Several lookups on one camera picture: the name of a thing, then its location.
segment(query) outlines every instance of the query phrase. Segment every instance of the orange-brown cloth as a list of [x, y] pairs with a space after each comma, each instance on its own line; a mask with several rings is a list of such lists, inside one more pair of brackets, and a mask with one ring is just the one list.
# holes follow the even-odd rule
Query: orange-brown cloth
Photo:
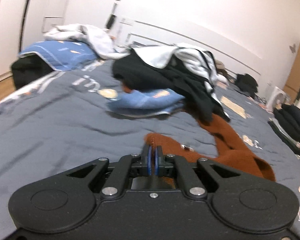
[[233, 128], [220, 116], [212, 114], [212, 122], [208, 125], [198, 122], [202, 128], [214, 136], [219, 153], [217, 158], [209, 158], [195, 151], [184, 150], [177, 141], [157, 133], [147, 134], [145, 141], [152, 147], [162, 146], [163, 154], [181, 155], [188, 162], [196, 162], [198, 158], [206, 157], [246, 173], [275, 181], [271, 166], [256, 156], [244, 144]]

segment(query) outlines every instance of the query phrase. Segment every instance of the silver bolt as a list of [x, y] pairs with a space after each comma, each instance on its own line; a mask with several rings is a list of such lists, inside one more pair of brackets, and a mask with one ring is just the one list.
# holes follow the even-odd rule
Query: silver bolt
[[189, 190], [192, 195], [201, 196], [206, 193], [205, 189], [202, 187], [193, 187]]
[[118, 192], [118, 190], [115, 187], [105, 187], [102, 189], [102, 193], [105, 195], [114, 195]]
[[150, 193], [149, 195], [151, 198], [156, 198], [159, 197], [159, 195], [157, 193]]

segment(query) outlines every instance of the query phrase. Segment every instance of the blue pillow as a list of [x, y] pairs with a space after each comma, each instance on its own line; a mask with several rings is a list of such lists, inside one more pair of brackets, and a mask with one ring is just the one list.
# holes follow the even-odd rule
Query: blue pillow
[[73, 41], [38, 41], [21, 51], [19, 57], [33, 53], [59, 71], [81, 69], [99, 58], [87, 44]]

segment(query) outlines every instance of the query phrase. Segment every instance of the gray bedsheet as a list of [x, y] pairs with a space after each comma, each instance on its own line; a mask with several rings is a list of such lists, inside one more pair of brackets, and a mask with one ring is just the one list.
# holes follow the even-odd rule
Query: gray bedsheet
[[[110, 112], [108, 99], [89, 92], [94, 85], [85, 85], [92, 78], [101, 88], [120, 92], [120, 82], [111, 77], [111, 64], [107, 61], [91, 72], [56, 73], [57, 78], [41, 87], [42, 93], [22, 97], [0, 115], [0, 239], [15, 229], [7, 209], [15, 190], [99, 157], [113, 162], [140, 152], [147, 133], [161, 133], [199, 153], [217, 156], [214, 138], [187, 113], [134, 119]], [[80, 78], [84, 80], [73, 85]], [[224, 95], [250, 114], [244, 119], [225, 107], [232, 127], [241, 137], [259, 142], [262, 149], [250, 149], [272, 165], [277, 181], [300, 200], [300, 160], [266, 123], [270, 115], [235, 91], [217, 87], [216, 92], [218, 98]], [[293, 231], [300, 236], [298, 217]]]

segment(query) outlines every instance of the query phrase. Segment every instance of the white box fan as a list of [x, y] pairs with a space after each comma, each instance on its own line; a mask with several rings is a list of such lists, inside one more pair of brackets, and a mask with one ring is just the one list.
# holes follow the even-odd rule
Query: white box fan
[[283, 92], [280, 88], [274, 87], [273, 92], [266, 104], [266, 109], [273, 112], [273, 110], [278, 106], [290, 101], [290, 97]]

